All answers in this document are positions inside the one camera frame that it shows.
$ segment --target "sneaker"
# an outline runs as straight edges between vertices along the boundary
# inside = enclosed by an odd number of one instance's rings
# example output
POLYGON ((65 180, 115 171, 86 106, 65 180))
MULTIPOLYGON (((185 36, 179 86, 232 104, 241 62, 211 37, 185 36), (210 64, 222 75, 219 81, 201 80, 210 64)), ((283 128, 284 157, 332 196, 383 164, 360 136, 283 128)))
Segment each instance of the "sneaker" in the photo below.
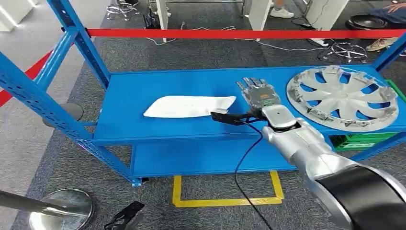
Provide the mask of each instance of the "sneaker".
POLYGON ((294 13, 287 11, 284 7, 280 8, 278 11, 273 8, 270 16, 276 18, 293 18, 294 13))
POLYGON ((397 37, 380 38, 380 39, 376 40, 374 43, 372 43, 370 46, 367 46, 365 49, 370 52, 377 51, 377 50, 380 50, 387 46, 392 45, 396 40, 397 40, 397 37))

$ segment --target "blue shelf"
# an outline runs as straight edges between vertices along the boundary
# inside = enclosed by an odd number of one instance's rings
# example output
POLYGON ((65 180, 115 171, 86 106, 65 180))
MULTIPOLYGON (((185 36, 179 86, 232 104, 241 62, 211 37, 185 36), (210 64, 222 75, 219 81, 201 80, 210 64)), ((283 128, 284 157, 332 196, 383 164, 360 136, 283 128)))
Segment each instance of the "blue shelf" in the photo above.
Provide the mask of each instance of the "blue shelf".
MULTIPOLYGON (((256 138, 139 144, 133 148, 131 170, 135 177, 234 173, 241 157, 256 138)), ((247 155, 239 172, 272 169, 294 170, 295 167, 263 140, 247 155)))
MULTIPOLYGON (((381 75, 368 65, 349 65, 382 80, 381 75)), ((246 139, 256 135, 249 127, 231 126, 213 122, 211 117, 151 118, 145 110, 158 98, 167 95, 237 96, 229 109, 232 113, 245 113, 248 105, 235 85, 243 77, 264 78, 275 87, 282 103, 296 117, 303 117, 288 102, 286 84, 297 73, 312 67, 169 70, 113 73, 100 118, 94 132, 93 143, 98 145, 148 143, 153 141, 246 139)), ((406 103, 399 100, 400 114, 406 103)), ((379 132, 405 130, 406 120, 399 118, 379 132)), ((324 135, 342 135, 348 132, 331 129, 308 120, 324 135)), ((265 123, 255 124, 262 128, 265 123)))

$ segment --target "silver robotic arm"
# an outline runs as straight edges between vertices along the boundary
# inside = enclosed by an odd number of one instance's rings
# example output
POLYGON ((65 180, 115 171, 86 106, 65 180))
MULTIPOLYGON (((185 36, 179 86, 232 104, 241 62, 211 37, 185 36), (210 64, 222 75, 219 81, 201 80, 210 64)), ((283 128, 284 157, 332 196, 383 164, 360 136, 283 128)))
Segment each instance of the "silver robotic arm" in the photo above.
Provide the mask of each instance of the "silver robotic arm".
MULTIPOLYGON (((280 103, 265 80, 244 81, 247 87, 237 84, 252 116, 268 122, 262 129, 264 138, 297 167, 311 193, 338 225, 348 230, 406 230, 406 188, 400 182, 336 154, 319 131, 280 103)), ((238 125, 235 118, 231 116, 233 125, 238 125)))

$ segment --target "red rope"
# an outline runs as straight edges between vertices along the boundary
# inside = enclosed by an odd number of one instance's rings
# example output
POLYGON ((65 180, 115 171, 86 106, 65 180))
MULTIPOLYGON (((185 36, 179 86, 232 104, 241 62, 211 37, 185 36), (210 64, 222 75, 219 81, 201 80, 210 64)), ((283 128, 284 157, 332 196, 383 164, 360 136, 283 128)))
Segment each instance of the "red rope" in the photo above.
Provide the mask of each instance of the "red rope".
MULTIPOLYGON (((45 54, 45 56, 43 56, 37 63, 35 63, 33 66, 31 66, 31 68, 29 68, 25 72, 25 74, 30 79, 34 79, 38 75, 39 71, 42 69, 42 66, 44 66, 49 55, 51 55, 51 52, 52 51, 45 54)), ((6 102, 8 102, 11 98, 12 98, 12 95, 9 94, 7 91, 5 91, 5 90, 0 91, 0 107, 3 106, 4 104, 6 104, 6 102)))
POLYGON ((381 38, 399 37, 406 30, 146 30, 146 29, 88 29, 94 37, 150 37, 190 39, 307 39, 307 38, 381 38))

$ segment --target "blue metal shelf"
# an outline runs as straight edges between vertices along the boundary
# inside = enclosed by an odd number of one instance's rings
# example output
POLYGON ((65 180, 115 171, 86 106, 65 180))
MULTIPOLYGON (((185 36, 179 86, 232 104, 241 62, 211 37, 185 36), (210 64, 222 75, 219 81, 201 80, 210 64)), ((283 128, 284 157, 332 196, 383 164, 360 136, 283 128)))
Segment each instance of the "blue metal shelf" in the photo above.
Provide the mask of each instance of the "blue metal shelf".
MULTIPOLYGON (((368 65, 349 65, 350 69, 367 72, 383 81, 382 76, 368 65)), ((100 118, 94 132, 93 143, 98 145, 154 143, 163 141, 184 141, 198 139, 221 140, 225 138, 251 138, 256 135, 246 126, 230 126, 213 122, 211 117, 196 118, 153 118, 143 113, 160 97, 167 95, 190 96, 236 96, 230 107, 231 113, 245 113, 249 108, 241 91, 235 85, 243 77, 266 79, 275 87, 282 103, 296 117, 303 117, 289 103, 286 84, 306 67, 246 68, 171 70, 139 73, 113 73, 107 89, 100 118)), ((399 110, 406 112, 406 103, 399 100, 399 110)), ((401 118, 379 132, 401 132, 406 130, 406 120, 401 118)), ((346 131, 332 129, 311 120, 306 120, 324 135, 343 135, 346 131)), ((256 123, 261 129, 266 123, 256 123)))
MULTIPOLYGON (((233 113, 245 113, 248 106, 234 82, 242 77, 266 79, 275 87, 294 116, 301 116, 288 102, 288 80, 307 67, 171 70, 110 73, 94 47, 85 27, 68 0, 47 0, 65 29, 37 78, 32 81, 0 53, 0 87, 59 129, 87 152, 128 180, 141 185, 141 177, 232 173, 245 150, 258 134, 247 127, 213 122, 210 117, 164 119, 144 117, 144 111, 158 98, 167 95, 237 96, 233 113), (46 89, 62 63, 70 44, 78 47, 101 86, 107 91, 98 122, 73 119, 46 89), (94 133, 85 126, 96 125, 94 133), (106 145, 131 144, 131 166, 127 167, 106 145)), ((348 65, 382 80, 386 68, 406 49, 403 35, 371 65, 348 65)), ((378 132, 399 134, 359 153, 352 159, 364 160, 406 141, 406 103, 399 100, 400 114, 389 127, 378 132)), ((347 134, 308 121, 324 136, 347 134)), ((257 145, 241 165, 242 172, 270 169, 291 170, 277 150, 266 141, 257 145)))
MULTIPOLYGON (((183 141, 139 144, 133 148, 131 170, 136 177, 234 173, 245 151, 258 139, 183 141)), ((294 170, 265 140, 244 159, 239 172, 294 170)))

